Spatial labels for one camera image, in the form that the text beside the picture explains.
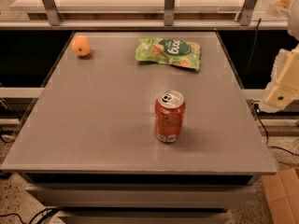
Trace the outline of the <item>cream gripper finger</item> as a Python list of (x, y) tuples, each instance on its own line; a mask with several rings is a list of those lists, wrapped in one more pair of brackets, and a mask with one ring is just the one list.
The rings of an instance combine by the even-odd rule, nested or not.
[(292, 0), (275, 0), (268, 7), (268, 14), (274, 17), (286, 16), (291, 7)]
[(299, 47), (281, 49), (274, 61), (271, 81), (267, 84), (264, 111), (283, 110), (299, 96)]

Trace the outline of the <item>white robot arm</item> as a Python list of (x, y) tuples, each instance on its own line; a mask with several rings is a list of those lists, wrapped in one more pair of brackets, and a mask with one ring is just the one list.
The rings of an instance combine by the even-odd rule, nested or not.
[[(299, 41), (299, 0), (275, 0), (270, 4), (268, 13), (286, 17), (288, 34)], [(285, 109), (298, 96), (299, 45), (291, 51), (279, 50), (260, 106), (264, 112), (275, 113)]]

